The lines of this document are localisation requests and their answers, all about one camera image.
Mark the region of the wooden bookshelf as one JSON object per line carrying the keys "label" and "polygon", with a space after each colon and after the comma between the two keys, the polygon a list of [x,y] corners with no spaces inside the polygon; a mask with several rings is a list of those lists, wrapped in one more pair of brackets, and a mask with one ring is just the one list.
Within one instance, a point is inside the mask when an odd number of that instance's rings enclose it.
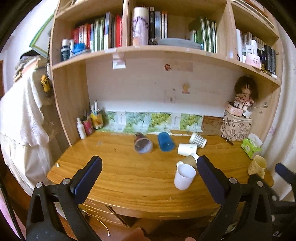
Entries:
{"label": "wooden bookshelf", "polygon": [[[168,36],[185,37],[198,16],[216,22],[218,51],[175,46],[134,46],[132,11],[153,6],[168,13]],[[63,39],[105,13],[122,15],[122,45],[61,60]],[[276,51],[277,77],[237,60],[236,30],[253,33]],[[262,20],[239,1],[59,1],[51,32],[56,105],[69,144],[79,139],[76,119],[95,100],[109,111],[172,112],[222,116],[236,80],[253,77],[259,98],[251,132],[265,140],[274,119],[282,76],[281,39],[275,19]]]}

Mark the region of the red book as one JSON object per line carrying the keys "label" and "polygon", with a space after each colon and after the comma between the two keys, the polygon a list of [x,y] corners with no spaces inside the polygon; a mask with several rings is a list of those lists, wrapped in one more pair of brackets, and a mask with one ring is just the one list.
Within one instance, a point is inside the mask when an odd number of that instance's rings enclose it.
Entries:
{"label": "red book", "polygon": [[120,15],[115,16],[115,46],[122,46],[122,17]]}

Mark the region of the blue plastic cup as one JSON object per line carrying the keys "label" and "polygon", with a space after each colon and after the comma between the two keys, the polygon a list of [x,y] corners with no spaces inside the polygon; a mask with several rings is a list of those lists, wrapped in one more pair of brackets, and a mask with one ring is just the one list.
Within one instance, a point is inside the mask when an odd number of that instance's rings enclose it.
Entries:
{"label": "blue plastic cup", "polygon": [[169,152],[175,148],[175,143],[167,132],[161,132],[158,134],[158,143],[159,148],[163,152]]}

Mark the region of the pink cosmetic box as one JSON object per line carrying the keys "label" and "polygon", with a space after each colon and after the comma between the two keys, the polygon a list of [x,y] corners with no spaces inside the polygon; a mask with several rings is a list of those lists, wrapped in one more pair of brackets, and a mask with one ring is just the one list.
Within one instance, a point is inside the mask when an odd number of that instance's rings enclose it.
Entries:
{"label": "pink cosmetic box", "polygon": [[261,58],[256,54],[247,53],[245,64],[250,65],[255,69],[261,70]]}

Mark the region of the tall white printed cylinder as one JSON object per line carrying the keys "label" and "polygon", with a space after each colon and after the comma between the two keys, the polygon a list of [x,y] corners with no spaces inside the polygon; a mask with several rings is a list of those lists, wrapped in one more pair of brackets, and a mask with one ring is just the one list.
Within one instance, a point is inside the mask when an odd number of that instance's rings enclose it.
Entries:
{"label": "tall white printed cylinder", "polygon": [[149,43],[149,9],[136,7],[132,12],[132,45],[142,46]]}

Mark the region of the letter print fabric bag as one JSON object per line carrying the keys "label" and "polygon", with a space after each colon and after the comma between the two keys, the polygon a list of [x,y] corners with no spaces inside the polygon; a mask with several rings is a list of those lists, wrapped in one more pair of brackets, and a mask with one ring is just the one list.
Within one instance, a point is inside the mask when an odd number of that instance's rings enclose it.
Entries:
{"label": "letter print fabric bag", "polygon": [[224,111],[220,131],[230,141],[242,141],[247,138],[252,126],[252,119],[244,116],[235,116]]}

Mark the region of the white plastic cup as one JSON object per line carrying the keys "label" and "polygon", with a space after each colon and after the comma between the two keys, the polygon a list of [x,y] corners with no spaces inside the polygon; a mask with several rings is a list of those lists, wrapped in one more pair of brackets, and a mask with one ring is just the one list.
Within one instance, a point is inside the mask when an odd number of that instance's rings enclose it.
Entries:
{"label": "white plastic cup", "polygon": [[174,185],[178,190],[186,190],[196,176],[196,170],[189,164],[179,161],[174,178]]}

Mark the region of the black pen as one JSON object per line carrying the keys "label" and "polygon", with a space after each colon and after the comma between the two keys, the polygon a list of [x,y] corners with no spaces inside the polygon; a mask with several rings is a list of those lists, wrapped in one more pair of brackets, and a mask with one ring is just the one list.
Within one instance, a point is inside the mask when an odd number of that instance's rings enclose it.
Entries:
{"label": "black pen", "polygon": [[233,142],[231,142],[229,139],[227,139],[224,135],[221,135],[221,137],[230,145],[234,145]]}

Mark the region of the yellow printed bottle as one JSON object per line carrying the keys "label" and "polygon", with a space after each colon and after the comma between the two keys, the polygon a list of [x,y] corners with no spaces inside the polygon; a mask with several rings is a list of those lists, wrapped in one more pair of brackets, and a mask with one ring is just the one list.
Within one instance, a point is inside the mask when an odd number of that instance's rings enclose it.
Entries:
{"label": "yellow printed bottle", "polygon": [[95,130],[99,130],[103,127],[103,118],[100,110],[93,110],[90,117]]}

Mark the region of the dark blue bottle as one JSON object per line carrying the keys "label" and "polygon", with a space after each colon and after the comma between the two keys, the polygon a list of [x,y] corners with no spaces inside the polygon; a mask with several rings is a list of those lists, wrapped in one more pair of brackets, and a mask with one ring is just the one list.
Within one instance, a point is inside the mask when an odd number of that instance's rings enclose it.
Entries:
{"label": "dark blue bottle", "polygon": [[62,40],[62,48],[61,48],[61,61],[68,60],[70,58],[70,48],[69,48],[69,40]]}

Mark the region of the grape print paper strip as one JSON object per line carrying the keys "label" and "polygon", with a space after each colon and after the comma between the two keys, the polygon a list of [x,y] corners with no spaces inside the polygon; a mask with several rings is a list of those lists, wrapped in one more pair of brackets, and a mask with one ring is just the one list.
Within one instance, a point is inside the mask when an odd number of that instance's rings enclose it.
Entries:
{"label": "grape print paper strip", "polygon": [[104,111],[100,131],[113,133],[159,133],[185,131],[201,133],[203,116],[188,113]]}

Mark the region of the white hanging garment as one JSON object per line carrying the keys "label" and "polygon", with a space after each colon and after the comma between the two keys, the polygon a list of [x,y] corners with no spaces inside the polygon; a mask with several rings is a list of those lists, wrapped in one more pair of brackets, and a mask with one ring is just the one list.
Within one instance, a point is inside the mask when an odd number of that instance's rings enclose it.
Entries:
{"label": "white hanging garment", "polygon": [[62,154],[54,100],[41,85],[44,73],[25,73],[1,98],[4,162],[28,195],[38,182],[51,183],[47,173]]}

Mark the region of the green tissue pack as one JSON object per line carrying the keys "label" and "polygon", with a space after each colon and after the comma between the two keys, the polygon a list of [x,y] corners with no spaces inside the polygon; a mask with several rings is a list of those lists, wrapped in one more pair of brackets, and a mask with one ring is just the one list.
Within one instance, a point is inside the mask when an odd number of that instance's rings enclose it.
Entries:
{"label": "green tissue pack", "polygon": [[262,152],[262,140],[254,133],[250,133],[247,138],[243,139],[241,148],[250,158],[254,159],[256,155],[260,155]]}

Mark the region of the grey flat dish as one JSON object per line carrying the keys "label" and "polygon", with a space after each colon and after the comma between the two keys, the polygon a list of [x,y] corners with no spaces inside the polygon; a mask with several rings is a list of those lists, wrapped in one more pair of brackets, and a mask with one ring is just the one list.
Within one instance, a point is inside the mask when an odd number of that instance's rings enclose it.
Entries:
{"label": "grey flat dish", "polygon": [[194,41],[179,39],[179,38],[166,38],[158,40],[158,45],[164,46],[175,46],[175,47],[184,47],[184,48],[192,48],[197,50],[203,50],[203,47],[199,43],[195,43]]}

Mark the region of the clear printed plastic cup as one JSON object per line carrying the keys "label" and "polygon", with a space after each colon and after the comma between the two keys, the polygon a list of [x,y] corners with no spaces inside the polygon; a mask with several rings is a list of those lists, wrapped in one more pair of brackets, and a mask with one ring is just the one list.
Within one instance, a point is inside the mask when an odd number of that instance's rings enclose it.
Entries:
{"label": "clear printed plastic cup", "polygon": [[146,154],[153,149],[153,143],[142,133],[136,133],[134,137],[134,149],[139,154]]}

